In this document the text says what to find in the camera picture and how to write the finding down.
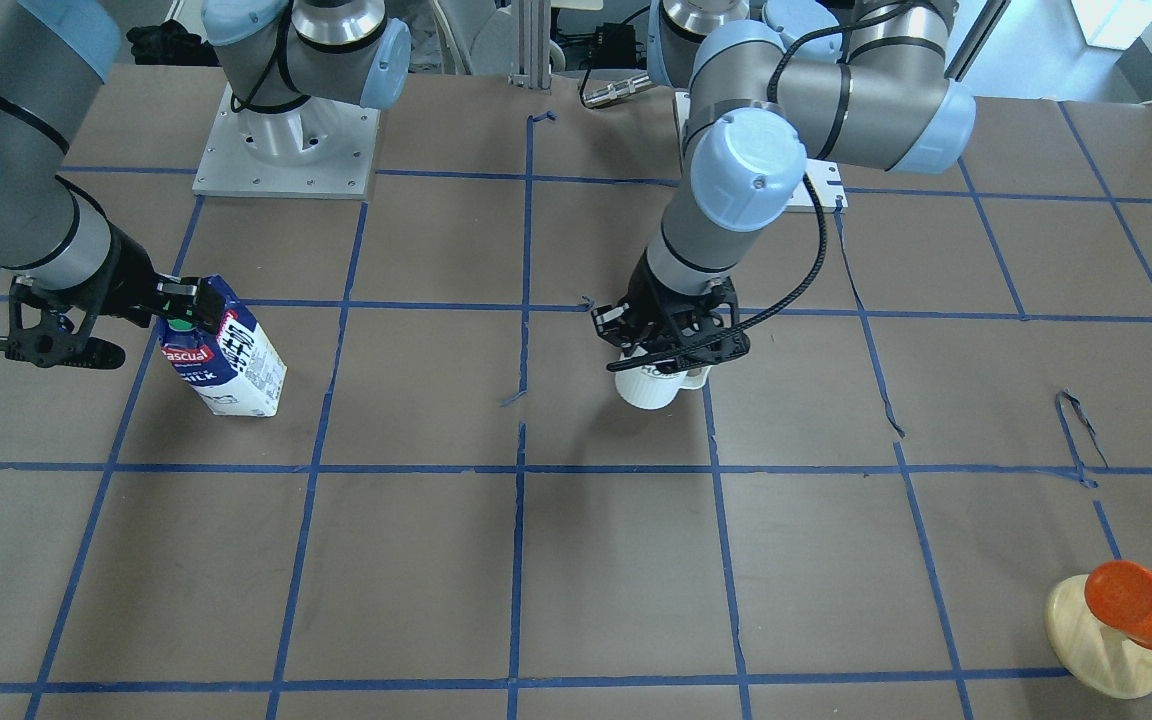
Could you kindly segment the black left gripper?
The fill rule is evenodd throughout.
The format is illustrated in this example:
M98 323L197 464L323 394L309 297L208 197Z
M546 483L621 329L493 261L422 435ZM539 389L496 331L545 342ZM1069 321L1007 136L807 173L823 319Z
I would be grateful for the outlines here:
M746 332L727 334L737 323L738 297L730 279L717 287L704 279L699 295L672 290L641 256L617 304L594 306L591 320L600 340L617 347L626 357L680 351L676 357L653 361L662 373L690 372L738 359L749 354Z

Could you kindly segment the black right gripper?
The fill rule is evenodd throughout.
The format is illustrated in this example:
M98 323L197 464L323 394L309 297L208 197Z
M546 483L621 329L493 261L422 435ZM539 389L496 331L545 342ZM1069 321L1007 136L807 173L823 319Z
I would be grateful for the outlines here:
M114 316L141 328L154 318L197 325L197 281L156 272L147 251L116 225L109 225L111 253L97 278L105 291L97 314Z

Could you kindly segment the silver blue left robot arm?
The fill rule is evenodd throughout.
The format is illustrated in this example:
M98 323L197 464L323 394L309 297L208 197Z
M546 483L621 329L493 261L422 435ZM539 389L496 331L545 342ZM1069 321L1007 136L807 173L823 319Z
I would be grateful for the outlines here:
M650 5L650 81L689 94L681 179L626 296L591 313L617 348L611 372L689 372L744 356L732 270L780 217L810 159L902 173L950 168L973 131L973 94L946 74L955 1L765 1L774 18L819 12L799 36L746 1Z

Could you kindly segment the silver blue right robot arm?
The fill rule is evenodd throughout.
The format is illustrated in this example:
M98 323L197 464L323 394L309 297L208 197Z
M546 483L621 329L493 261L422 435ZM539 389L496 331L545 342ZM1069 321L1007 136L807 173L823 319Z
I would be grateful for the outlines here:
M206 1L200 26L230 108L257 118L320 100L387 109L410 67L410 26L382 1ZM118 41L97 1L0 1L0 270L41 309L143 327L172 313L165 276L59 177Z

